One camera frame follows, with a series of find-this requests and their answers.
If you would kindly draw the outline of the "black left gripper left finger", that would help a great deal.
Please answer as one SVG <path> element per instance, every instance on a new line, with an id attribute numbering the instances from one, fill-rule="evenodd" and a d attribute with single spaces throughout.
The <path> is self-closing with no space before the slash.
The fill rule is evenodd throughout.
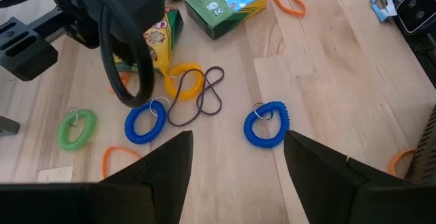
<path id="1" fill-rule="evenodd" d="M 100 182 L 2 184 L 1 224 L 179 223 L 192 161 L 182 131 Z"/>

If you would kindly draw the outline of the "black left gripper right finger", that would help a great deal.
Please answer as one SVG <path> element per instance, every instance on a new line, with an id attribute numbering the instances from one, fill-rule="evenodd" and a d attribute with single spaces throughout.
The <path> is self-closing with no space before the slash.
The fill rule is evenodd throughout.
<path id="1" fill-rule="evenodd" d="M 287 170 L 310 223 L 434 223 L 435 187 L 413 185 L 296 131 Z"/>

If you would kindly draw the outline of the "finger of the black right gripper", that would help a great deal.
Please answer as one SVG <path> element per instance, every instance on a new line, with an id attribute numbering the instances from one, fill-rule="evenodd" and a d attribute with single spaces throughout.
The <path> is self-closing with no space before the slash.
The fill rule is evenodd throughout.
<path id="1" fill-rule="evenodd" d="M 17 18 L 1 25 L 1 66 L 18 79 L 35 79 L 57 59 L 57 50 Z"/>
<path id="2" fill-rule="evenodd" d="M 16 135 L 20 129 L 20 123 L 0 116 L 0 136 Z"/>

